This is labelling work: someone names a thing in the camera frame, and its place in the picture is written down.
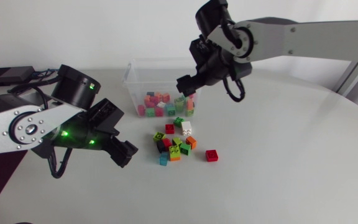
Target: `plastic bin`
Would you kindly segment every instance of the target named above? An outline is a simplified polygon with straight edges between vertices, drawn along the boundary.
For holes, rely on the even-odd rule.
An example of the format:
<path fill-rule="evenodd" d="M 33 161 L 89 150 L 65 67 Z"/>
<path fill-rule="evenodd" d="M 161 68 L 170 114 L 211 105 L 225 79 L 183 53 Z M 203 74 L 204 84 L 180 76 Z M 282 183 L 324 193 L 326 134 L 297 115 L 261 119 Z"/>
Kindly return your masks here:
<path fill-rule="evenodd" d="M 135 59 L 129 63 L 122 84 L 139 116 L 194 116 L 201 90 L 184 97 L 176 85 L 178 78 L 194 75 L 195 67 L 191 58 Z"/>

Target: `lego brick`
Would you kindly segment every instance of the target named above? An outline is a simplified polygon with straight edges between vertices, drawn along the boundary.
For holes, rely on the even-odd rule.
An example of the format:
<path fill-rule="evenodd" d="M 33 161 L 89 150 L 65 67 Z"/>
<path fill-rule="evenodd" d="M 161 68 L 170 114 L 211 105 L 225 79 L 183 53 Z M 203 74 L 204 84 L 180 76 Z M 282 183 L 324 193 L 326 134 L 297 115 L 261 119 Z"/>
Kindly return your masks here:
<path fill-rule="evenodd" d="M 165 144 L 162 140 L 157 141 L 157 149 L 160 153 L 166 151 Z"/>
<path fill-rule="evenodd" d="M 137 113 L 139 114 L 139 116 L 144 116 L 146 114 L 146 109 L 143 105 L 137 106 Z"/>
<path fill-rule="evenodd" d="M 216 150 L 205 151 L 205 157 L 208 162 L 216 162 L 219 159 L 218 154 L 216 153 Z"/>
<path fill-rule="evenodd" d="M 155 104 L 151 101 L 145 102 L 145 105 L 147 108 L 153 108 L 155 106 Z"/>
<path fill-rule="evenodd" d="M 158 106 L 159 108 L 164 108 L 165 105 L 166 105 L 166 103 L 164 103 L 164 102 L 157 103 L 157 106 Z"/>
<path fill-rule="evenodd" d="M 165 134 L 175 134 L 175 127 L 173 126 L 173 124 L 165 125 Z"/>
<path fill-rule="evenodd" d="M 197 141 L 191 136 L 186 138 L 186 144 L 189 144 L 191 149 L 195 149 L 197 147 Z"/>
<path fill-rule="evenodd" d="M 186 102 L 186 109 L 187 110 L 193 110 L 194 109 L 194 102 L 190 98 Z"/>
<path fill-rule="evenodd" d="M 164 109 L 156 107 L 155 108 L 155 116 L 164 116 Z"/>
<path fill-rule="evenodd" d="M 180 152 L 188 156 L 191 151 L 191 146 L 185 143 L 180 144 Z"/>
<path fill-rule="evenodd" d="M 184 121 L 181 123 L 182 134 L 184 136 L 191 135 L 191 124 L 190 121 Z"/>
<path fill-rule="evenodd" d="M 163 152 L 160 155 L 160 165 L 161 166 L 166 166 L 167 164 L 168 164 L 168 153 Z"/>
<path fill-rule="evenodd" d="M 147 108 L 147 109 L 146 109 L 146 116 L 148 116 L 148 117 L 154 117 L 154 116 L 155 116 L 155 110 L 154 110 L 154 108 Z"/>
<path fill-rule="evenodd" d="M 151 96 L 150 102 L 153 102 L 155 105 L 157 105 L 160 102 L 160 99 L 156 96 Z"/>
<path fill-rule="evenodd" d="M 172 144 L 174 146 L 180 146 L 180 144 L 182 143 L 181 139 L 180 138 L 173 138 L 172 139 Z"/>
<path fill-rule="evenodd" d="M 176 127 L 181 128 L 181 123 L 184 122 L 184 121 L 185 121 L 185 120 L 184 120 L 183 118 L 177 117 L 177 118 L 174 120 L 173 124 L 174 124 Z"/>
<path fill-rule="evenodd" d="M 164 103 L 168 103 L 170 101 L 171 96 L 168 93 L 164 93 L 164 95 L 162 95 L 162 101 Z"/>
<path fill-rule="evenodd" d="M 163 142 L 164 145 L 165 145 L 165 150 L 166 150 L 166 151 L 169 151 L 169 147 L 172 146 L 171 140 L 169 140 L 168 138 L 165 138 L 165 139 L 162 140 L 162 142 Z"/>
<path fill-rule="evenodd" d="M 155 135 L 154 135 L 154 137 L 153 137 L 153 140 L 154 140 L 155 142 L 157 142 L 157 141 L 159 141 L 159 140 L 163 140 L 163 139 L 165 139 L 165 135 L 164 135 L 164 133 L 161 133 L 161 132 L 155 133 Z"/>
<path fill-rule="evenodd" d="M 186 110 L 185 112 L 185 116 L 192 116 L 194 114 L 194 109 L 193 110 Z"/>
<path fill-rule="evenodd" d="M 179 149 L 179 147 L 178 146 L 169 147 L 169 156 L 170 156 L 171 161 L 180 160 L 180 149 Z"/>

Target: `toy block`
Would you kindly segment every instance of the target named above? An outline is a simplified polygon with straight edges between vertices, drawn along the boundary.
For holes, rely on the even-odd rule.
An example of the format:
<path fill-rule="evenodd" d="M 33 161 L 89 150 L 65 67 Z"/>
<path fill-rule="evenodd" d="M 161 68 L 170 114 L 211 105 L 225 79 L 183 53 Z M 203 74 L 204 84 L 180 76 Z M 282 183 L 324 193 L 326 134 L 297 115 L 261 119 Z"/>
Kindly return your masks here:
<path fill-rule="evenodd" d="M 185 116 L 192 116 L 194 114 L 194 109 L 192 110 L 186 110 Z"/>
<path fill-rule="evenodd" d="M 186 102 L 186 109 L 193 110 L 194 109 L 194 102 L 191 98 L 189 98 Z"/>
<path fill-rule="evenodd" d="M 154 108 L 147 108 L 146 109 L 146 116 L 148 116 L 149 118 L 154 117 L 155 116 Z"/>
<path fill-rule="evenodd" d="M 188 156 L 191 151 L 191 146 L 185 143 L 180 144 L 180 152 Z"/>
<path fill-rule="evenodd" d="M 189 144 L 191 149 L 195 149 L 197 147 L 197 141 L 191 136 L 186 138 L 186 144 Z"/>
<path fill-rule="evenodd" d="M 163 152 L 160 155 L 160 165 L 161 166 L 166 166 L 168 163 L 168 153 L 167 152 Z"/>
<path fill-rule="evenodd" d="M 159 140 L 165 139 L 165 135 L 164 135 L 164 133 L 157 132 L 157 133 L 155 133 L 153 139 L 154 139 L 155 142 L 157 142 Z"/>
<path fill-rule="evenodd" d="M 154 96 L 158 98 L 158 101 L 162 101 L 162 95 L 159 92 L 154 93 Z"/>
<path fill-rule="evenodd" d="M 145 102 L 145 105 L 147 108 L 153 108 L 155 106 L 155 104 L 151 101 Z"/>
<path fill-rule="evenodd" d="M 137 106 L 137 113 L 139 114 L 139 116 L 144 116 L 144 114 L 146 113 L 146 109 L 143 105 Z"/>
<path fill-rule="evenodd" d="M 150 102 L 153 102 L 155 105 L 157 105 L 160 102 L 160 99 L 156 96 L 151 96 Z"/>
<path fill-rule="evenodd" d="M 172 144 L 174 145 L 174 146 L 180 146 L 180 144 L 182 143 L 182 141 L 181 141 L 181 139 L 180 138 L 173 138 L 172 139 Z"/>
<path fill-rule="evenodd" d="M 165 105 L 166 105 L 166 103 L 164 103 L 164 102 L 157 103 L 157 106 L 158 106 L 159 108 L 164 108 Z"/>
<path fill-rule="evenodd" d="M 157 149 L 160 153 L 166 151 L 165 144 L 162 140 L 157 141 Z"/>
<path fill-rule="evenodd" d="M 144 104 L 146 104 L 147 102 L 150 102 L 150 96 L 149 95 L 144 97 Z"/>
<path fill-rule="evenodd" d="M 177 111 L 173 105 L 166 107 L 166 109 L 167 109 L 168 116 L 175 116 L 177 113 Z"/>
<path fill-rule="evenodd" d="M 191 135 L 191 124 L 190 121 L 184 121 L 181 123 L 182 134 L 184 136 Z"/>
<path fill-rule="evenodd" d="M 156 107 L 155 108 L 155 116 L 164 116 L 164 109 Z"/>
<path fill-rule="evenodd" d="M 162 101 L 164 103 L 168 103 L 170 101 L 170 95 L 168 93 L 165 93 L 164 95 L 162 95 Z"/>
<path fill-rule="evenodd" d="M 219 157 L 216 153 L 216 150 L 207 150 L 205 151 L 206 160 L 208 162 L 216 162 L 218 161 Z"/>
<path fill-rule="evenodd" d="M 165 134 L 175 134 L 175 127 L 173 126 L 173 124 L 165 125 Z"/>
<path fill-rule="evenodd" d="M 178 146 L 169 147 L 169 156 L 171 161 L 180 160 L 180 149 Z"/>
<path fill-rule="evenodd" d="M 176 127 L 181 128 L 181 123 L 184 122 L 184 121 L 185 121 L 185 120 L 184 120 L 183 118 L 177 117 L 177 118 L 174 120 L 173 124 L 174 124 Z"/>

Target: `table surface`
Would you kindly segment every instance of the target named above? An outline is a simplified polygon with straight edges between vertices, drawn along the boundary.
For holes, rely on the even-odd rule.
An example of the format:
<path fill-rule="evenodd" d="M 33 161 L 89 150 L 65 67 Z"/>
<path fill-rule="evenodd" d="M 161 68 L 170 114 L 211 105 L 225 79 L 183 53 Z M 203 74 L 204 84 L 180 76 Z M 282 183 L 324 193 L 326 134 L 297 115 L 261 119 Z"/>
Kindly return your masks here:
<path fill-rule="evenodd" d="M 26 154 L 0 195 L 0 223 L 358 223 L 358 106 L 323 87 L 263 70 L 241 103 L 203 88 L 190 118 L 198 147 L 160 166 L 152 140 L 173 118 L 139 118 L 122 70 L 86 72 L 126 114 L 125 168 L 74 150 L 64 176 Z M 206 162 L 216 149 L 219 161 Z"/>

